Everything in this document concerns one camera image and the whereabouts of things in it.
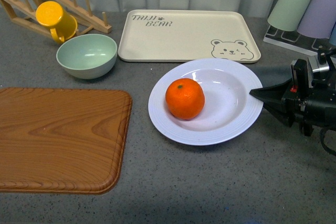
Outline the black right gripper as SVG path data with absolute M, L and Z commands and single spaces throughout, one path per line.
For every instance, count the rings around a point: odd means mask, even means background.
M 316 56 L 291 63 L 292 79 L 250 90 L 264 109 L 287 127 L 299 124 L 310 136 L 313 126 L 335 130 L 335 49 L 319 49 Z

